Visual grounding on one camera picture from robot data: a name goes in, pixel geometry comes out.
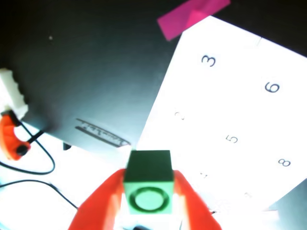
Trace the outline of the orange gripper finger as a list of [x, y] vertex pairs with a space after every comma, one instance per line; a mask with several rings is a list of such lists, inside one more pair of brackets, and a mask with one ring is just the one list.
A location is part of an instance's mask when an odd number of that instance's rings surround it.
[[194, 191], [184, 175], [174, 170], [174, 192], [179, 195], [183, 212], [183, 230], [221, 230], [206, 203]]
[[112, 230], [120, 210], [125, 169], [107, 178], [78, 208], [69, 230]]

